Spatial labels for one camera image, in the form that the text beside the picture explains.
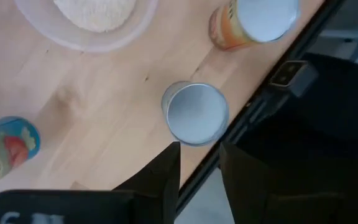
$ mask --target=bowl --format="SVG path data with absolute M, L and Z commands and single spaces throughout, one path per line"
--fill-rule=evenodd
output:
M 56 43 L 85 52 L 108 52 L 136 39 L 150 24 L 158 0 L 137 0 L 122 26 L 103 33 L 91 32 L 68 20 L 53 0 L 15 0 L 24 17 L 44 36 Z

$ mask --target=tomato illustration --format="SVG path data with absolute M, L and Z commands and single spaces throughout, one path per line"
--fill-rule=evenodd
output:
M 16 136 L 5 136 L 4 144 L 9 152 L 9 163 L 12 168 L 18 167 L 27 160 L 29 151 L 21 138 Z

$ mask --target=tin can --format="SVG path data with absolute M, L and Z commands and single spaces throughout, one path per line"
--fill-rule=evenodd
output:
M 173 136 L 189 146 L 219 139 L 229 120 L 225 97 L 205 83 L 172 84 L 162 97 L 162 111 Z
M 0 119 L 0 179 L 39 151 L 35 126 L 19 117 Z
M 298 0 L 231 0 L 209 20 L 209 36 L 220 49 L 236 50 L 283 36 L 298 17 Z

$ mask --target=blue can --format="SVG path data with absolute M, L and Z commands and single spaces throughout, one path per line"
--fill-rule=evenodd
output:
M 0 179 L 40 149 L 40 136 L 30 122 L 20 117 L 0 119 Z

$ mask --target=light wood surface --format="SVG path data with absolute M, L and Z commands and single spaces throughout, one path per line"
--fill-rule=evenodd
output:
M 25 117 L 42 137 L 39 154 L 0 180 L 0 191 L 115 188 L 173 141 L 160 101 L 180 80 L 218 87 L 232 120 L 323 1 L 301 0 L 281 40 L 222 52 L 207 27 L 226 0 L 160 0 L 140 38 L 87 54 L 43 37 L 14 1 L 0 0 L 0 118 Z M 181 184 L 210 147 L 182 147 Z

